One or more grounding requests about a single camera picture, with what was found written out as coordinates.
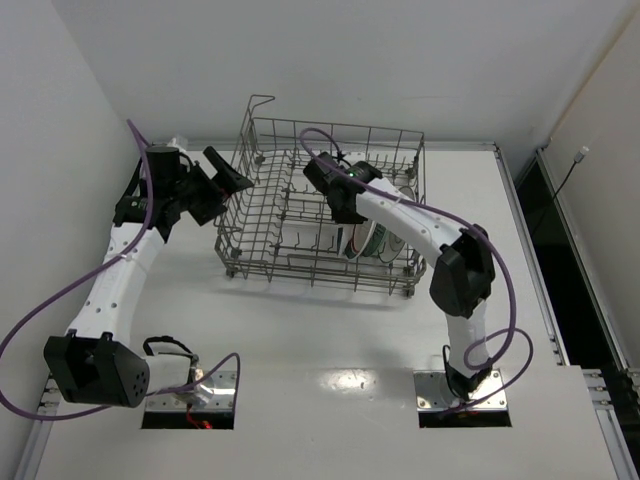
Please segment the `white plate green red rim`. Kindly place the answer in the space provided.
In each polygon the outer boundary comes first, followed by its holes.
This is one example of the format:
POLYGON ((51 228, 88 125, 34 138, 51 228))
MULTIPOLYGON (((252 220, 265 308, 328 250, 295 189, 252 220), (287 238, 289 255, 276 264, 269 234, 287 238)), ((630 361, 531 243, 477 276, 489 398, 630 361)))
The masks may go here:
POLYGON ((375 223, 365 222, 353 226, 351 236, 344 249, 348 260, 354 260, 364 253, 375 231, 375 223))

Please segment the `small teal patterned plate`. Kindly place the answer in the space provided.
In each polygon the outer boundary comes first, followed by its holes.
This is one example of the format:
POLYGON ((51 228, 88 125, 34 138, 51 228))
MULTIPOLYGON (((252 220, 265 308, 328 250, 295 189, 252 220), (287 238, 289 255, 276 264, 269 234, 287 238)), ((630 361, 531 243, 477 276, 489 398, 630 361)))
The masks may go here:
POLYGON ((388 237, 388 229, 377 223, 373 233, 362 251, 364 257, 372 257, 378 254, 380 248, 385 244, 388 237))

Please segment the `large white plate blue rim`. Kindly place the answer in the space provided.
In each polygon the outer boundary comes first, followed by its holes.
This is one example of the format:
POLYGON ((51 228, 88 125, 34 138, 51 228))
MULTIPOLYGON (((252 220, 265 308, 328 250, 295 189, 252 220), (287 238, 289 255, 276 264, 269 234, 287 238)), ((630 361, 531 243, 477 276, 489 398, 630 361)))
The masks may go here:
POLYGON ((376 257, 384 264, 392 263, 403 251, 406 242, 384 227, 384 235, 376 252, 376 257))

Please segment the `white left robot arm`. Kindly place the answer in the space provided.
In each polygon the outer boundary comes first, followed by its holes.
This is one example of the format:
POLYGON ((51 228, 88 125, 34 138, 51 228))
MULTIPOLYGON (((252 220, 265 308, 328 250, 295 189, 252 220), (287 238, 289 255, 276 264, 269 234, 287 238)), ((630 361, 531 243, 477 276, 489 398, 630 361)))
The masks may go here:
POLYGON ((253 187, 212 147, 203 154, 208 176, 178 146, 150 145, 115 207, 102 270, 66 333, 50 337, 44 359, 69 403, 134 408, 150 393, 190 391, 198 357, 142 354, 130 347, 134 313, 156 257, 182 213, 206 225, 227 210, 228 199, 253 187))

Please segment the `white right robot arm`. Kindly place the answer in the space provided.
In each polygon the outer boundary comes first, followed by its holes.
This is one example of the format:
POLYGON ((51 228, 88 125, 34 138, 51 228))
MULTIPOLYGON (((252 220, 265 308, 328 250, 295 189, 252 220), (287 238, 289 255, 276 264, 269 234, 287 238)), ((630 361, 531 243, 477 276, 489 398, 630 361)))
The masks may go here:
POLYGON ((433 268, 429 294, 447 321, 447 384, 453 395, 468 401, 493 368, 486 347, 485 317, 495 268, 480 235, 416 207, 364 161, 344 168, 323 152, 307 163, 303 174, 325 197, 335 222, 356 225, 372 220, 411 246, 433 268))

